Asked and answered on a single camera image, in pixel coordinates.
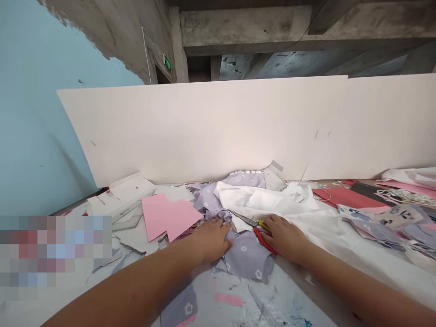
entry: scissors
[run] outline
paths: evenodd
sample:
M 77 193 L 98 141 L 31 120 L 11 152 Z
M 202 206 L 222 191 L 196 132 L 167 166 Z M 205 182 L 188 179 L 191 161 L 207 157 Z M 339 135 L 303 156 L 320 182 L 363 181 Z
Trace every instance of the scissors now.
M 265 222 L 263 220 L 252 220 L 249 219 L 239 213 L 234 212 L 233 210 L 227 209 L 228 211 L 230 211 L 231 213 L 233 213 L 236 217 L 241 218 L 243 221 L 245 221 L 248 225 L 253 227 L 254 230 L 254 234 L 256 235 L 256 237 L 258 238 L 259 242 L 266 247 L 270 252 L 274 253 L 274 254 L 278 254 L 276 250 L 274 250 L 272 247 L 270 247 L 262 238 L 262 236 L 260 235 L 260 228 L 266 230 L 269 234 L 269 236 L 271 236 L 271 230 L 268 228 L 267 225 L 265 225 Z

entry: person's left hand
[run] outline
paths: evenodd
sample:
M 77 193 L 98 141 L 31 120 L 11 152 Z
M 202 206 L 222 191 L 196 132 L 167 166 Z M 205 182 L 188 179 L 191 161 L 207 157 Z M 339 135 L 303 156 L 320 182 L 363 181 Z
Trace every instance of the person's left hand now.
M 225 239 L 230 224 L 223 225 L 222 219 L 205 221 L 190 236 L 193 252 L 198 253 L 201 262 L 210 263 L 222 257 L 232 246 L 232 241 Z

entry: blue wall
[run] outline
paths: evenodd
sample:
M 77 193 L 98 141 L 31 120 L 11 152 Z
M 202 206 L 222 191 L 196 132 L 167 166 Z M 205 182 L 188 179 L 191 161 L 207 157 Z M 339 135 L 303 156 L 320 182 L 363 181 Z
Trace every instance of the blue wall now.
M 0 215 L 51 214 L 97 190 L 57 89 L 140 84 L 36 0 L 0 0 Z

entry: green exit sign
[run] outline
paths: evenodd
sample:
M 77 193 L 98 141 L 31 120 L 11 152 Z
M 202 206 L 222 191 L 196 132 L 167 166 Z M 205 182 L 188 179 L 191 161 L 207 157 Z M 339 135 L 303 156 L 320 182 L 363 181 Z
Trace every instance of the green exit sign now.
M 163 55 L 163 63 L 168 68 L 168 70 L 171 72 L 171 63 L 169 62 L 169 60 L 165 54 Z

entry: pink cloth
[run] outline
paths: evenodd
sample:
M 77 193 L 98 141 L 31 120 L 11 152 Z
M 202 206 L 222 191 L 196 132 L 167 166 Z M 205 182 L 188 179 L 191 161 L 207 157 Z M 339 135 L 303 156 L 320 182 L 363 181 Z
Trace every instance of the pink cloth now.
M 436 191 L 435 190 L 430 190 L 428 188 L 422 188 L 420 186 L 401 183 L 401 182 L 398 182 L 398 181 L 393 180 L 393 179 L 389 180 L 389 181 L 385 181 L 385 182 L 375 182 L 374 184 L 390 186 L 393 188 L 401 188 L 401 189 L 405 189 L 406 191 L 409 191 L 412 193 L 424 194 L 424 195 L 429 196 L 430 198 L 436 198 Z
M 215 293 L 213 296 L 215 302 L 223 302 L 236 307 L 243 307 L 244 301 L 236 295 L 224 294 L 224 293 Z
M 171 202 L 164 193 L 143 198 L 142 208 L 149 242 L 164 232 L 172 242 L 203 217 L 188 201 Z
M 365 210 L 374 214 L 379 214 L 385 211 L 389 211 L 391 209 L 391 207 L 389 206 L 384 206 L 384 207 L 377 207 L 377 208 L 360 208 L 361 210 Z
M 197 318 L 197 315 L 192 315 L 190 316 L 188 319 L 186 319 L 185 321 L 182 321 L 181 323 L 179 323 L 176 327 L 183 327 L 188 325 L 190 322 L 193 322 L 195 320 L 195 318 Z

